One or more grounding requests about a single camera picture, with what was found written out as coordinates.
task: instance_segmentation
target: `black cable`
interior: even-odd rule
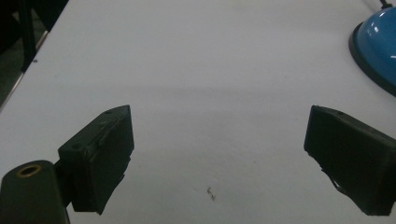
[[[393,4],[388,3],[387,0],[379,0],[382,4],[382,9],[388,8],[388,7],[393,7]]]

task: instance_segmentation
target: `small debris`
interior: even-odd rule
[[[216,195],[212,193],[212,189],[209,187],[206,190],[207,194],[210,195],[210,199],[214,202],[216,200]]]

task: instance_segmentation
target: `blue object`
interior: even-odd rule
[[[385,8],[356,27],[349,49],[376,84],[396,96],[396,7]]]

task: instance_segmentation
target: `white tabletop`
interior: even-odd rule
[[[361,0],[70,0],[0,114],[0,176],[130,105],[135,150],[105,212],[72,223],[395,223],[305,153],[311,105],[396,137],[396,99],[347,40]],[[207,190],[215,195],[212,200]]]

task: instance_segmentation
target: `metal screw hole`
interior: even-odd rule
[[[37,165],[37,164],[28,165],[28,166],[21,168],[17,172],[17,176],[20,178],[29,177],[29,176],[37,174],[38,172],[40,172],[40,170],[41,170],[40,165]]]

